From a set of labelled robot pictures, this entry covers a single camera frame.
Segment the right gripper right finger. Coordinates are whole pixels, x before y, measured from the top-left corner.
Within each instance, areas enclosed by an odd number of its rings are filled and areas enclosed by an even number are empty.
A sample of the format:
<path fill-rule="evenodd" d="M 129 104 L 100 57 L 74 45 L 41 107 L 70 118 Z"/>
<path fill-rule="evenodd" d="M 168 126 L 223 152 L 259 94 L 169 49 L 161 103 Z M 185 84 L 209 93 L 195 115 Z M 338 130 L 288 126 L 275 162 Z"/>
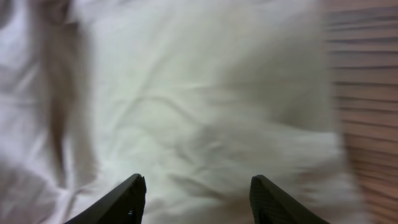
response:
<path fill-rule="evenodd" d="M 328 224 L 263 175 L 252 177 L 249 199 L 255 224 Z"/>

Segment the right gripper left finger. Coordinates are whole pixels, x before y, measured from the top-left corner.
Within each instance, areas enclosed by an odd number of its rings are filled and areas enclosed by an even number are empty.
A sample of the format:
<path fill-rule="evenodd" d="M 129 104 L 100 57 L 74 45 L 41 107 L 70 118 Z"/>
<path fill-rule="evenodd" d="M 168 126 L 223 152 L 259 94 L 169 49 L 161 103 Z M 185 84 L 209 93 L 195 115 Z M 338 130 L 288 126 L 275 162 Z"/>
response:
<path fill-rule="evenodd" d="M 141 224 L 146 182 L 134 174 L 65 224 Z"/>

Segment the beige khaki shorts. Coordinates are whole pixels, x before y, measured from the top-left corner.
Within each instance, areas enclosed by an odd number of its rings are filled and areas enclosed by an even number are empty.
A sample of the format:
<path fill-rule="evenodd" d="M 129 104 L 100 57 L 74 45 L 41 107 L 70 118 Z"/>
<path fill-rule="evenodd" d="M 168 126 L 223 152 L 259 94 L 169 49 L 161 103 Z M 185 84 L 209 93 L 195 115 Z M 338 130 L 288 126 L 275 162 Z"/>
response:
<path fill-rule="evenodd" d="M 1 222 L 63 223 L 139 173 L 144 223 L 252 223 L 262 174 L 369 223 L 320 1 L 1 2 Z"/>

